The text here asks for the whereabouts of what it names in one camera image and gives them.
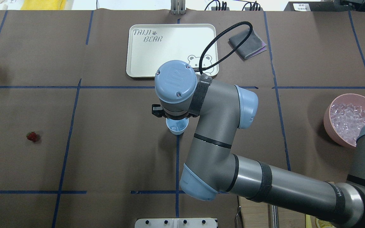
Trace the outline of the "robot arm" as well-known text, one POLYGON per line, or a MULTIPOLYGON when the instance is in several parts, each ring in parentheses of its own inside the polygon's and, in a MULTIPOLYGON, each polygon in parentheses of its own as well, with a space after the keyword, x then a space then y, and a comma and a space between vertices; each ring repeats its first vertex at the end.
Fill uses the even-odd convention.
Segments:
POLYGON ((315 216, 335 227, 365 228, 365 126, 345 183, 332 184, 231 153, 237 129, 248 128, 257 95, 237 85, 197 75, 184 61, 162 64, 155 74, 157 117, 199 117, 181 175, 181 189, 211 201, 218 193, 242 196, 315 216))

